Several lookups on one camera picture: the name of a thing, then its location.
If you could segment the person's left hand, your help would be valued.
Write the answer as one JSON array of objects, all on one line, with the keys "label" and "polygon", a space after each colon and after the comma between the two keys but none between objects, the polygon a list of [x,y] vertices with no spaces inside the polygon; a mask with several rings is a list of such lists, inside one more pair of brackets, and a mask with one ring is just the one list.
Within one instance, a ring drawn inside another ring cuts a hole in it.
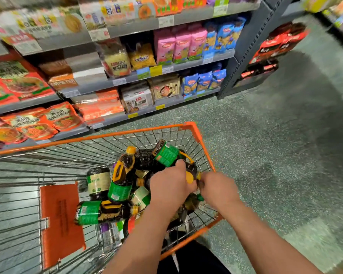
[{"label": "person's left hand", "polygon": [[185,202],[188,195],[174,193],[174,167],[167,167],[157,172],[151,178],[151,201],[149,207],[155,213],[170,220],[179,207]]}]

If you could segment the yellow-capped dark sauce bottle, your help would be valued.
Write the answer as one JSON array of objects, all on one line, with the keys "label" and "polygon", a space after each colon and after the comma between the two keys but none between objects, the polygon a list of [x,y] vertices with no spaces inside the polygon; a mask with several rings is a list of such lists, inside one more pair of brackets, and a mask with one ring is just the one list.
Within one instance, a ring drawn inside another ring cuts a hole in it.
[{"label": "yellow-capped dark sauce bottle", "polygon": [[183,159],[179,159],[177,161],[182,161],[184,163],[187,183],[192,184],[193,181],[196,181],[198,183],[201,179],[202,172],[197,169],[196,163],[194,161],[187,162]]}]

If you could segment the person's right forearm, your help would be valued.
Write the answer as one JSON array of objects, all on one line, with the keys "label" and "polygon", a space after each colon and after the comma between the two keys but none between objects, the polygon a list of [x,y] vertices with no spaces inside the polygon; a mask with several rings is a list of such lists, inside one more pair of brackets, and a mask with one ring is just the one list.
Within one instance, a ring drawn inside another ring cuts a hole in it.
[{"label": "person's right forearm", "polygon": [[256,274],[323,274],[241,200],[218,198],[213,207],[232,226]]}]

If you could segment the person's left forearm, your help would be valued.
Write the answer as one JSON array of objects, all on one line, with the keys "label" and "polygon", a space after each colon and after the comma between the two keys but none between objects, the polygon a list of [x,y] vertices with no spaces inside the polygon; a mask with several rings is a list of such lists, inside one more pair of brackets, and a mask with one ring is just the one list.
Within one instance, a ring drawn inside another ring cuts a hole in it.
[{"label": "person's left forearm", "polygon": [[178,203],[151,203],[102,274],[156,274],[163,240]]}]

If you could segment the row of blue snack packets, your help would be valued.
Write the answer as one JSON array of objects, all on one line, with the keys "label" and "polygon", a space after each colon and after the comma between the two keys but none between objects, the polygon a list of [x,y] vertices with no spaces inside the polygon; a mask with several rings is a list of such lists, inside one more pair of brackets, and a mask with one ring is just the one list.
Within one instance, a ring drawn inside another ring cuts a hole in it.
[{"label": "row of blue snack packets", "polygon": [[221,20],[205,22],[207,38],[202,55],[223,54],[235,48],[247,19],[242,16],[232,16]]},{"label": "row of blue snack packets", "polygon": [[184,99],[201,95],[210,90],[220,88],[227,76],[227,70],[221,62],[201,66],[181,73],[180,90]]}]

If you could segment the green-blue price tag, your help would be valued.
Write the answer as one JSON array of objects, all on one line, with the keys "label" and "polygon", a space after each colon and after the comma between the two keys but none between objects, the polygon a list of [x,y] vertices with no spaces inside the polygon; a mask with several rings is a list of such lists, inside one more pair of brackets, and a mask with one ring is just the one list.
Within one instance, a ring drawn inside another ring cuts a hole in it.
[{"label": "green-blue price tag", "polygon": [[138,80],[144,80],[144,79],[151,77],[149,67],[144,67],[144,68],[138,69],[138,70],[136,70],[136,73],[137,73],[137,79]]}]

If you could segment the yellow pasta packet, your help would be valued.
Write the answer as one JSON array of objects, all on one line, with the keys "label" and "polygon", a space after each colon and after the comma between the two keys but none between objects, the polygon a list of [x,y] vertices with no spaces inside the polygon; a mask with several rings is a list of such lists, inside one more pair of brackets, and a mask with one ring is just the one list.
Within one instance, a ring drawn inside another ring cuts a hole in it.
[{"label": "yellow pasta packet", "polygon": [[128,52],[128,57],[132,70],[140,70],[157,65],[151,43],[137,43],[136,49]]}]

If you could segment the row of pink packets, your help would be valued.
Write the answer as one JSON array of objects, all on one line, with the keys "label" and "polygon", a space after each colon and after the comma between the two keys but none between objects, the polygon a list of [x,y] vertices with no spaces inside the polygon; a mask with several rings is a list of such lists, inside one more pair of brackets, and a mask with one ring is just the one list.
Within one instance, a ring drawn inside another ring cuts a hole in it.
[{"label": "row of pink packets", "polygon": [[157,65],[182,64],[202,58],[207,29],[200,22],[153,31]]}]

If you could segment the clear packet of yellow noodles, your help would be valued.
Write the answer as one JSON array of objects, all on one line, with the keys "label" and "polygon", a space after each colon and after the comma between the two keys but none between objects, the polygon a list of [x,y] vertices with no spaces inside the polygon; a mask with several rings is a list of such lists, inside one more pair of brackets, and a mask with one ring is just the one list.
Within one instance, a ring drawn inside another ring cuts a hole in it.
[{"label": "clear packet of yellow noodles", "polygon": [[128,53],[119,37],[96,43],[96,49],[109,77],[119,78],[131,74]]}]

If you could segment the pile of orange-red sauce packets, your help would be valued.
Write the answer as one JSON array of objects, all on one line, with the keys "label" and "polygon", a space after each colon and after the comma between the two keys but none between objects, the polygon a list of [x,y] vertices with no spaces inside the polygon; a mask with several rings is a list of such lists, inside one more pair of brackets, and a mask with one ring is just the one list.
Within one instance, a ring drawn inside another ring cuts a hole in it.
[{"label": "pile of orange-red sauce packets", "polygon": [[73,130],[87,130],[82,117],[67,101],[0,116],[0,150],[5,147],[57,140]]}]

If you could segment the grey end shelf rack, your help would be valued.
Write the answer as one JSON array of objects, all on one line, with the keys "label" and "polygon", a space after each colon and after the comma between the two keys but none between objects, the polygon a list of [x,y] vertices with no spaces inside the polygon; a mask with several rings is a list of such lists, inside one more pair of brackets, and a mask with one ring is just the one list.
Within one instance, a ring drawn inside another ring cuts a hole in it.
[{"label": "grey end shelf rack", "polygon": [[228,60],[227,77],[216,94],[217,99],[222,100],[238,92],[234,85],[270,32],[304,13],[302,0],[262,0],[241,32],[234,58]]}]

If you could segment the grey metal shelving unit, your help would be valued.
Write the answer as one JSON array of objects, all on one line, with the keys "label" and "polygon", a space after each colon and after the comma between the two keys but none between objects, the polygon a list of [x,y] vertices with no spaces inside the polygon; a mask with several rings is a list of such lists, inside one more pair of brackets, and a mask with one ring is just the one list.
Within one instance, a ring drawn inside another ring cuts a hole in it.
[{"label": "grey metal shelving unit", "polygon": [[[213,12],[214,12],[213,6],[206,6],[201,9],[191,9],[188,12],[175,14],[174,26],[178,24],[189,24],[192,22],[203,21],[203,20],[218,19],[218,18],[212,17]],[[91,41],[89,35],[86,35],[85,32],[82,32],[79,35],[74,35],[74,36],[71,36],[71,35],[54,36],[54,37],[49,38],[48,42],[41,39],[39,41],[39,45],[41,47],[44,47],[44,51],[59,50],[59,49],[63,49],[65,51],[72,51],[74,47],[77,47],[77,48],[91,47],[91,46],[94,47],[95,43]],[[187,61],[186,63],[183,63],[183,64],[171,64],[171,65],[163,66],[162,67],[163,74],[170,73],[172,70],[174,70],[174,72],[177,72],[180,70],[192,68],[194,66],[205,65],[209,62],[217,62],[217,61],[222,61],[224,59],[231,59],[231,58],[234,58],[234,54],[235,54],[235,50],[233,49],[233,50],[228,50],[225,54],[216,54],[214,55],[213,58],[206,57],[206,59]],[[139,81],[137,79],[136,72],[132,72],[130,75],[123,76],[121,78],[126,78],[126,81],[127,81],[126,84]],[[49,104],[50,102],[54,102],[54,101],[60,101],[61,98],[71,99],[74,96],[80,96],[80,95],[84,95],[88,93],[93,93],[98,90],[103,90],[109,87],[113,87],[113,80],[114,79],[112,78],[107,78],[107,79],[103,78],[102,73],[95,74],[94,77],[90,78],[89,81],[81,82],[80,85],[78,85],[77,87],[64,88],[62,90],[59,90],[59,92],[55,93],[54,95],[24,100],[21,103],[12,103],[7,106],[0,106],[0,115],[9,113],[9,112],[18,112],[19,110],[24,110],[27,108],[38,107],[40,105]],[[162,109],[162,110],[165,110],[168,107],[183,104],[189,100],[198,99],[199,97],[202,97],[203,95],[204,94],[196,95],[187,99],[184,99],[182,96],[177,96],[177,97],[172,97],[171,99],[167,101],[162,101],[162,100],[156,101],[156,104],[152,106],[148,106],[138,111],[139,116],[136,118],[140,118],[143,115],[155,112],[156,105],[165,104],[165,108]],[[95,130],[97,129],[105,129],[105,128],[110,127],[111,125],[118,124],[120,122],[128,121],[131,119],[128,119],[128,113],[125,113],[125,114],[118,114],[118,115],[109,115],[109,116],[94,119],[91,121],[86,121],[85,124],[88,128],[87,130],[82,130],[82,131],[78,130],[77,132],[73,130],[73,133],[70,136],[66,136],[66,137],[62,136],[61,138],[57,140],[52,140],[48,142],[33,143],[31,145],[21,144],[17,146],[5,147],[5,149],[0,150],[0,154],[4,154],[7,150],[21,150],[21,149],[25,149],[25,148],[29,148],[29,147],[33,147],[37,145],[42,146],[43,144],[46,145],[48,143],[54,143],[56,141],[68,141],[67,140],[68,138],[78,137],[80,134],[95,132]]]}]

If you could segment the brown flat box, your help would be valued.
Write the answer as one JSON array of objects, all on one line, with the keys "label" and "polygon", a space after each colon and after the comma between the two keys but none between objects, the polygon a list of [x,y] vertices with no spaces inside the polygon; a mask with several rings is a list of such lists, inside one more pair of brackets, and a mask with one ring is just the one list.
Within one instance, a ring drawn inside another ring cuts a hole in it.
[{"label": "brown flat box", "polygon": [[65,59],[41,63],[38,65],[38,67],[48,77],[73,73],[72,68],[69,66]]}]

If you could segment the row of orange packets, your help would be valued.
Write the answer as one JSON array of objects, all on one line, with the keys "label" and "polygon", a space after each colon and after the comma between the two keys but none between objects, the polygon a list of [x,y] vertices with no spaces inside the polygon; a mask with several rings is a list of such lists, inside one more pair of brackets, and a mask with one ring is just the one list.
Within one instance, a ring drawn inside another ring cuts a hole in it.
[{"label": "row of orange packets", "polygon": [[157,17],[181,13],[206,6],[207,0],[153,0]]}]

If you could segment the row of yellow-green packets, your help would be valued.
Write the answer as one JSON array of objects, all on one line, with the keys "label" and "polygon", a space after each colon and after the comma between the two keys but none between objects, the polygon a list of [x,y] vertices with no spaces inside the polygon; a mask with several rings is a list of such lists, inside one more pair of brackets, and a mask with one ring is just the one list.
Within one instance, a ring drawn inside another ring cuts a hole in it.
[{"label": "row of yellow-green packets", "polygon": [[343,0],[301,0],[302,8],[310,13],[322,12],[326,9],[335,15],[343,14]]}]

